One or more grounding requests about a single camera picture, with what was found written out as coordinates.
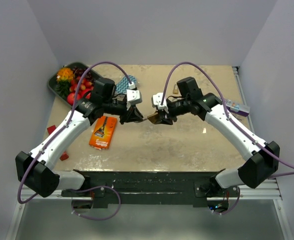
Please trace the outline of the short shackle brass padlock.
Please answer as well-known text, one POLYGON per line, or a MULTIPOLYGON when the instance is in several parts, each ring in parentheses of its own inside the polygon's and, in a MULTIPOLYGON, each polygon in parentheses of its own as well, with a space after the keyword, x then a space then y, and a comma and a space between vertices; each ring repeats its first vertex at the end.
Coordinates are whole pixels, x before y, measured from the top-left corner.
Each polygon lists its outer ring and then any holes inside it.
POLYGON ((156 111, 153 114, 150 114, 150 115, 146 116, 143 120, 144 121, 149 121, 150 123, 152 123, 154 125, 157 125, 159 123, 159 120, 160 120, 160 115, 156 111))

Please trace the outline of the small brass padlock with keys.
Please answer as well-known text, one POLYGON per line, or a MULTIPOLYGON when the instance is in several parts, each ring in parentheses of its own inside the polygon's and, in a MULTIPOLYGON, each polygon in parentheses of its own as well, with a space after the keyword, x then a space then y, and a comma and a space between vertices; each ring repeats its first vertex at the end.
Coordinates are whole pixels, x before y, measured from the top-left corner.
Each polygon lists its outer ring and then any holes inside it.
POLYGON ((173 86, 172 93, 175 94, 175 95, 179 94, 179 89, 178 89, 178 86, 176 84, 173 86))

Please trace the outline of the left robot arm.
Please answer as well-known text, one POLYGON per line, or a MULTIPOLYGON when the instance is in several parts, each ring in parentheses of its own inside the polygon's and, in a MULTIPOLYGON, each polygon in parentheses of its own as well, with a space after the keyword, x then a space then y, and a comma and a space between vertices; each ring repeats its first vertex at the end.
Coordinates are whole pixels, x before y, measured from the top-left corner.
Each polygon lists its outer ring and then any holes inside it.
POLYGON ((19 186, 27 186, 43 198, 56 190, 73 190, 79 196, 86 196, 91 184, 82 173, 55 172, 54 167, 74 140, 104 114, 118 116, 121 124, 143 121, 136 107, 142 102, 142 94, 136 86, 131 83, 122 100, 114 96, 115 91, 113 80, 98 79, 90 97, 79 99, 52 134, 30 152, 21 151, 15 158, 19 186))

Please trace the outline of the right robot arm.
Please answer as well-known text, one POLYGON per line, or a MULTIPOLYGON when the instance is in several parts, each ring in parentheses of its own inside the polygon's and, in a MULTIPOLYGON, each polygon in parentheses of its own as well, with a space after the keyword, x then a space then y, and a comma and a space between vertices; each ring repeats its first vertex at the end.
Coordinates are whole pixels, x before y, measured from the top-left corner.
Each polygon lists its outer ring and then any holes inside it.
POLYGON ((238 168, 223 169, 211 177, 204 190, 220 197, 233 186, 246 185, 254 189, 278 170, 276 158, 280 147, 276 142, 266 142, 251 132, 224 109, 216 95, 203 94, 193 77, 179 80, 177 86, 181 94, 178 100, 164 100, 162 92, 152 96, 152 106, 156 109, 152 122, 172 125, 178 116, 191 113, 217 129, 245 161, 238 168))

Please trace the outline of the blue zigzag sponge pack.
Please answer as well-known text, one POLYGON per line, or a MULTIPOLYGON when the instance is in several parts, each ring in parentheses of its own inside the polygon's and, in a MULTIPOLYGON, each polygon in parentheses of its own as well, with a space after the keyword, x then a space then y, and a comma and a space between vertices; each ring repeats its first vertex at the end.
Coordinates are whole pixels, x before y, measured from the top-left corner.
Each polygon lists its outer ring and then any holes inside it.
MULTIPOLYGON (((134 77, 133 75, 128 75, 129 79, 131 80, 132 83, 135 85, 137 84, 137 78, 134 77)), ((117 94, 126 94, 127 89, 129 89, 129 82, 128 79, 124 76, 120 82, 116 84, 116 93, 117 94)))

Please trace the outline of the orange razor box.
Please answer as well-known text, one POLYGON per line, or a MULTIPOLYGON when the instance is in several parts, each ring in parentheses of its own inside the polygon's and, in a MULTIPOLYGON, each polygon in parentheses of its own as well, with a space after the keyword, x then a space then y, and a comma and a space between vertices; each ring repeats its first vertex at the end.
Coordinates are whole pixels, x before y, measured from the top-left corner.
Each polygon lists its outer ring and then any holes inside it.
POLYGON ((102 116, 96 122, 89 140, 89 146, 108 150, 117 126, 118 120, 111 116, 102 116))

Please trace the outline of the small red apples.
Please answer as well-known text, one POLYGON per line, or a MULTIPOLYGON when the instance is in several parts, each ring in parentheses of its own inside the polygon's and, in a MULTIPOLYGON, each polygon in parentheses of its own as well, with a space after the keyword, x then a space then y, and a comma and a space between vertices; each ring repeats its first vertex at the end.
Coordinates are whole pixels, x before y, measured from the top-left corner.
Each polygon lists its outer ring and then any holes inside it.
MULTIPOLYGON (((72 92, 75 92, 76 91, 76 88, 78 86, 78 83, 75 82, 75 79, 73 79, 70 84, 70 88, 69 88, 69 92, 72 93, 72 92)), ((84 81, 84 79, 82 80, 81 84, 80 84, 80 87, 79 87, 79 91, 82 92, 82 91, 85 91, 87 89, 90 89, 92 90, 94 87, 94 84, 92 82, 89 82, 89 81, 84 81)))

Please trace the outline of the red apple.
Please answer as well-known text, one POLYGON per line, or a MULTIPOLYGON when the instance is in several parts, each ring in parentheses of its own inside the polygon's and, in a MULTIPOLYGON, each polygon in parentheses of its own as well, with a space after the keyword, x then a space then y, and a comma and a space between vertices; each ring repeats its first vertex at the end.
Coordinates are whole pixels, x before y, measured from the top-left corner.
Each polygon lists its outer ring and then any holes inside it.
POLYGON ((81 95, 78 93, 76 94, 75 92, 72 92, 70 93, 67 98, 66 98, 66 101, 69 105, 73 105, 74 104, 74 101, 76 100, 79 100, 81 98, 81 95))

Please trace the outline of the purple white box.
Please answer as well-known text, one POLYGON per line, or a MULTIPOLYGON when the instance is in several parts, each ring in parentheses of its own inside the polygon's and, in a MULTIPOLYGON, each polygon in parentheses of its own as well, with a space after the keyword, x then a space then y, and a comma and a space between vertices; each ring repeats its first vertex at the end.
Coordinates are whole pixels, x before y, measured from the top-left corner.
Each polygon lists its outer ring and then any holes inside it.
POLYGON ((240 115, 243 117, 247 117, 250 114, 250 107, 249 106, 242 104, 242 103, 235 102, 235 101, 227 99, 227 98, 225 98, 224 101, 225 101, 227 109, 231 113, 234 113, 234 114, 237 114, 237 115, 240 115))

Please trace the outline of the dark grape bunch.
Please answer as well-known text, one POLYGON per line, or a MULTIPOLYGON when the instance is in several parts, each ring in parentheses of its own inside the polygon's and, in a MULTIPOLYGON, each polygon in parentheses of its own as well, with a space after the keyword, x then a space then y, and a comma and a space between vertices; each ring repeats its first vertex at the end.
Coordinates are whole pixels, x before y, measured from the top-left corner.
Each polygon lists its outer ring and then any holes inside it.
MULTIPOLYGON (((76 83, 79 82, 79 80, 81 79, 83 73, 85 72, 86 68, 83 68, 83 67, 74 67, 72 68, 73 70, 73 74, 74 74, 74 81, 76 83)), ((91 83, 94 83, 95 79, 94 79, 94 75, 91 71, 89 71, 83 78, 83 80, 85 82, 91 82, 91 83)))

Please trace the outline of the orange flower ball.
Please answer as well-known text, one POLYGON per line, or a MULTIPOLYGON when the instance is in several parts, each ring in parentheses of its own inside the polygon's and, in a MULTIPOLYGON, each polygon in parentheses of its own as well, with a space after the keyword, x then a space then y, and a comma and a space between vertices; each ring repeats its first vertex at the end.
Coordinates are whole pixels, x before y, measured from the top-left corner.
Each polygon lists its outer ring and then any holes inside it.
POLYGON ((68 68, 63 67, 59 69, 59 71, 56 74, 56 81, 57 82, 71 82, 75 78, 74 72, 68 68))

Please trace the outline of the red small box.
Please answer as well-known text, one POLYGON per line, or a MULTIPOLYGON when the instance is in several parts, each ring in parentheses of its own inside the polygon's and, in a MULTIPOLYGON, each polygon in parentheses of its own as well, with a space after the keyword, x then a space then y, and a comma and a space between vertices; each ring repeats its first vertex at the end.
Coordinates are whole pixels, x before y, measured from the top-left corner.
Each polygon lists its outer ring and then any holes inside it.
POLYGON ((56 129, 56 126, 55 125, 51 125, 47 128, 47 132, 49 135, 51 135, 56 129))

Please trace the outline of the grey fruit tray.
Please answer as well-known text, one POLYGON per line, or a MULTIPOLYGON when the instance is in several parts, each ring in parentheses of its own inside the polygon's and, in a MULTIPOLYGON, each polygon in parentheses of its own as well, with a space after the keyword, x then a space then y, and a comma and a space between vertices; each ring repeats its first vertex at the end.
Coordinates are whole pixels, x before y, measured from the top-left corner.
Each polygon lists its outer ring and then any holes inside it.
MULTIPOLYGON (((72 63, 64 66, 64 68, 70 68, 71 70, 72 70, 72 68, 75 68, 75 67, 76 68, 85 68, 85 69, 88 68, 88 66, 83 64, 82 62, 72 62, 72 63)), ((90 70, 90 72, 92 72, 94 75, 94 83, 96 80, 98 80, 99 78, 102 77, 100 74, 98 74, 94 70, 90 70)), ((67 105, 70 105, 67 103, 67 96, 71 93, 69 91, 69 88, 71 86, 71 82, 66 82, 66 83, 63 83, 62 81, 57 82, 57 73, 55 73, 47 81, 47 86, 59 99, 61 99, 67 105)))

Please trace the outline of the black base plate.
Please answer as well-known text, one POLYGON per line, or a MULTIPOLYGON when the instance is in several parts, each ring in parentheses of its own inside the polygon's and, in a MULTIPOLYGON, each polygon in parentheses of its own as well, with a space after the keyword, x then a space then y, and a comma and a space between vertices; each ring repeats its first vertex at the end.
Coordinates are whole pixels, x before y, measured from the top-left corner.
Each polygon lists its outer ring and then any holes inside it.
POLYGON ((189 205, 206 208, 208 201, 237 197, 236 186, 209 192, 207 187, 215 172, 182 171, 82 171, 85 182, 80 192, 63 190, 65 198, 92 199, 94 208, 109 204, 189 205))

